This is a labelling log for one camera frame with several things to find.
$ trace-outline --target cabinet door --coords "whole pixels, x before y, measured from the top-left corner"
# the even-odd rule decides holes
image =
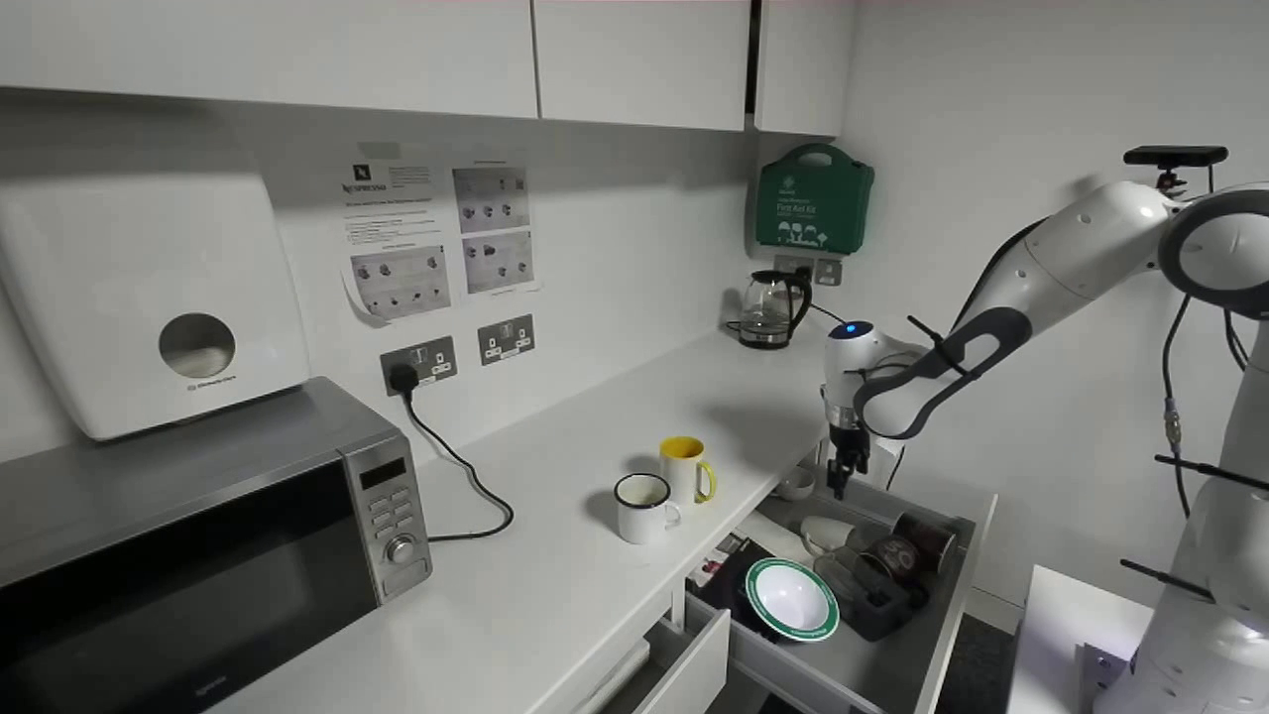
[[[0,89],[535,116],[527,0],[2,0]]]
[[[757,32],[757,132],[842,137],[851,0],[764,0]]]
[[[727,688],[727,659],[730,610],[711,610],[711,622],[690,641],[690,649],[633,708],[633,714],[706,714]]]
[[[535,0],[542,121],[745,129],[748,0]]]

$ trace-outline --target bowl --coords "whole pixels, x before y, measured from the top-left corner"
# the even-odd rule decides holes
[[[830,582],[786,559],[757,559],[745,572],[745,605],[789,642],[823,642],[842,626],[842,608]]]

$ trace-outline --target robotic arm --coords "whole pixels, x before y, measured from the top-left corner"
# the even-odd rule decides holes
[[[1113,182],[1014,236],[983,270],[949,339],[930,348],[845,322],[830,334],[830,485],[868,473],[868,445],[913,442],[930,413],[1036,334],[1057,327],[1146,262],[1197,302],[1269,322],[1269,190],[1193,206]],[[1172,581],[1129,676],[1098,700],[1113,714],[1269,714],[1269,334],[1244,367],[1223,470],[1184,523]]]
[[[830,485],[868,473],[868,445],[913,442],[926,416],[1158,253],[1168,199],[1113,182],[1014,236],[983,270],[949,339],[893,342],[868,322],[830,334]]]

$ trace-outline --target microwave control panel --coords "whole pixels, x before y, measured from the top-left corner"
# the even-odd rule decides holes
[[[381,442],[344,458],[344,463],[378,597],[396,601],[433,576],[424,499],[408,445]]]

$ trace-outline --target power socket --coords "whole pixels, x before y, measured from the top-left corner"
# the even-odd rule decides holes
[[[519,166],[457,166],[461,231],[527,231],[527,182]]]
[[[530,284],[530,236],[464,239],[468,295]]]
[[[390,385],[394,367],[411,367],[419,375],[419,385],[447,380],[461,375],[457,355],[452,355],[452,339],[437,339],[437,342],[419,342],[419,344],[386,355],[381,370],[386,370],[390,399],[396,399],[396,391]]]
[[[778,253],[773,270],[807,270],[813,288],[842,288],[842,258],[837,253]]]
[[[447,307],[443,248],[353,253],[359,307],[373,318],[429,315]]]
[[[497,367],[539,344],[530,315],[474,329],[478,367]]]

